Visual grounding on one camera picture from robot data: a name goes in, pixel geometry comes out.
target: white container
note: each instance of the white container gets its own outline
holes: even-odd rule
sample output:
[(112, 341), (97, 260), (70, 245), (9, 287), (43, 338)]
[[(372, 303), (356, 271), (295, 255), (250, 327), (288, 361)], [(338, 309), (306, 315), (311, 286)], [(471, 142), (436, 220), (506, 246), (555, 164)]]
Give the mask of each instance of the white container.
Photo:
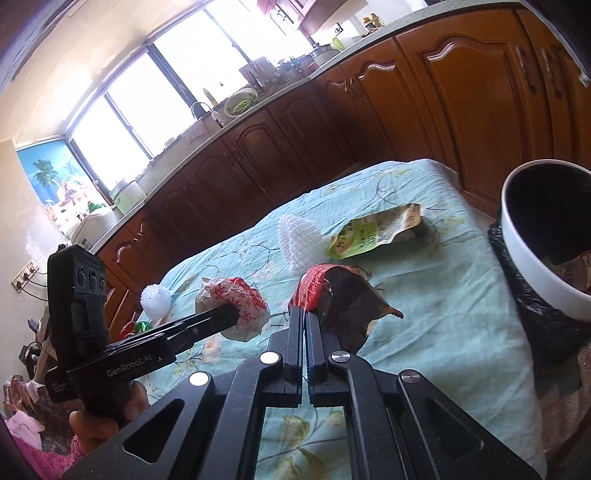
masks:
[[(515, 176), (526, 168), (541, 164), (558, 164), (578, 168), (588, 174), (591, 179), (591, 171), (561, 160), (534, 160), (517, 167), (505, 179), (501, 193), (503, 240), (519, 273), (540, 297), (571, 318), (591, 322), (591, 296), (568, 285), (542, 263), (519, 235), (507, 207), (508, 190)], [(580, 218), (579, 221), (588, 222), (589, 216)]]
[(121, 180), (111, 190), (113, 204), (121, 210), (123, 215), (129, 213), (133, 207), (147, 197), (135, 180)]
[(236, 93), (231, 95), (228, 100), (226, 100), (226, 103), (223, 106), (223, 112), (230, 118), (238, 118), (240, 115), (242, 115), (242, 113), (240, 115), (232, 115), (230, 109), (234, 108), (236, 105), (238, 105), (240, 102), (242, 102), (244, 99), (248, 98), (251, 95), (254, 95), (256, 97), (256, 92), (252, 88), (243, 88), (242, 90), (238, 90)]
[(117, 223), (113, 212), (115, 207), (103, 207), (88, 214), (72, 235), (72, 245), (78, 244), (90, 250), (105, 233)]

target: kitchen cabinet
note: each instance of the kitchen cabinet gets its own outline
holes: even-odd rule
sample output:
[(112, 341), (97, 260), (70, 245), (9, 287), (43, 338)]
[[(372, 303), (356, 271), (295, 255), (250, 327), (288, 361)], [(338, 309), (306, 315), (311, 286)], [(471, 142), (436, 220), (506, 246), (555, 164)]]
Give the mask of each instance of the kitchen cabinet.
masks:
[(280, 12), (280, 16), (283, 18), (287, 17), (289, 22), (292, 23), (294, 30), (296, 30), (304, 19), (301, 11), (290, 0), (276, 0), (275, 4)]
[(320, 27), (345, 4), (346, 0), (276, 0), (280, 16), (289, 19), (294, 30), (304, 36), (315, 34)]
[(408, 60), (395, 40), (377, 44), (341, 65), (357, 103), (370, 103), (384, 127), (393, 160), (445, 163), (433, 117)]
[(109, 331), (109, 342), (119, 339), (121, 329), (137, 319), (142, 311), (139, 296), (129, 290), (109, 269), (106, 271), (105, 323)]
[(518, 11), (541, 67), (552, 119), (552, 158), (591, 168), (591, 89), (554, 34), (531, 11)]
[(467, 200), (495, 215), (506, 176), (552, 155), (544, 83), (512, 9), (446, 17), (397, 35)]
[(312, 85), (278, 98), (268, 109), (316, 185), (330, 182), (355, 164), (345, 136)]
[(203, 150), (181, 171), (210, 208), (219, 212), (230, 234), (252, 227), (271, 205), (221, 140)]
[(146, 208), (125, 224), (133, 235), (133, 245), (154, 269), (157, 282), (166, 272), (184, 260), (178, 242), (166, 232), (162, 223)]
[(154, 265), (135, 246), (134, 234), (125, 226), (100, 250), (99, 258), (135, 294), (141, 293), (146, 285), (158, 283), (161, 279)]
[(322, 73), (313, 82), (360, 163), (369, 166), (392, 160), (392, 148), (375, 111), (366, 97), (353, 91), (340, 66)]
[(310, 174), (266, 110), (244, 120), (222, 138), (272, 208), (312, 189)]
[(347, 0), (291, 0), (304, 16), (300, 30), (304, 36), (314, 35)]
[(175, 175), (148, 202), (148, 209), (169, 230), (183, 256), (190, 257), (228, 238), (222, 215), (215, 217), (182, 175)]

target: green vegetable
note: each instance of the green vegetable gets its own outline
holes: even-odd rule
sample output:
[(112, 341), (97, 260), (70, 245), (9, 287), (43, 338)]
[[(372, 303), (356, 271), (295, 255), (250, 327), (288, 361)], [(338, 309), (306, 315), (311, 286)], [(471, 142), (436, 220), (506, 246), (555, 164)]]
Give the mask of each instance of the green vegetable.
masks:
[(232, 115), (242, 115), (248, 109), (252, 108), (256, 104), (256, 96), (250, 94), (247, 98), (238, 102), (235, 106), (230, 108)]

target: sink faucet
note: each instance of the sink faucet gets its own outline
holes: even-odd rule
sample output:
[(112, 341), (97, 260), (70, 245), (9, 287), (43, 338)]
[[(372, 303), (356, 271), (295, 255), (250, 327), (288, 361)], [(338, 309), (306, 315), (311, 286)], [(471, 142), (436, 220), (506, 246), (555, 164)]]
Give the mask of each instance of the sink faucet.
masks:
[(193, 118), (200, 118), (197, 116), (197, 112), (195, 111), (199, 105), (205, 105), (207, 108), (209, 108), (209, 111), (212, 113), (212, 118), (215, 120), (215, 122), (219, 125), (220, 128), (223, 128), (222, 122), (220, 121), (219, 113), (217, 113), (213, 108), (211, 108), (205, 102), (195, 102), (194, 104), (191, 105), (191, 114), (193, 115)]

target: white bowl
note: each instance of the white bowl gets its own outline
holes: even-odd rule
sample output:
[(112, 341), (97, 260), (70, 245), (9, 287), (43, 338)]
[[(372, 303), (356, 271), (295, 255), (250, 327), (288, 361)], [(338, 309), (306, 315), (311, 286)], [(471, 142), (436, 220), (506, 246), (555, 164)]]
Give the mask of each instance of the white bowl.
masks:
[(242, 90), (238, 90), (236, 93), (232, 94), (230, 98), (226, 100), (226, 103), (223, 106), (224, 113), (230, 118), (238, 118), (240, 115), (242, 115), (242, 113), (248, 112), (248, 110), (250, 110), (252, 107), (246, 112), (242, 112), (240, 115), (232, 115), (230, 108), (235, 107), (250, 95), (254, 95), (256, 97), (256, 92), (252, 88), (243, 88)]
[(571, 287), (569, 284), (558, 278), (538, 257), (536, 257), (517, 232), (507, 209), (507, 191), (511, 180), (520, 171), (540, 164), (560, 164), (572, 168), (578, 168), (591, 177), (591, 171), (586, 168), (562, 160), (534, 160), (517, 167), (505, 179), (501, 192), (501, 226), (503, 240), (505, 241), (509, 255), (519, 270), (519, 273), (521, 273), (526, 282), (530, 284), (540, 297), (555, 309), (562, 310), (564, 314), (575, 320), (591, 322), (591, 295), (587, 295), (586, 293)]

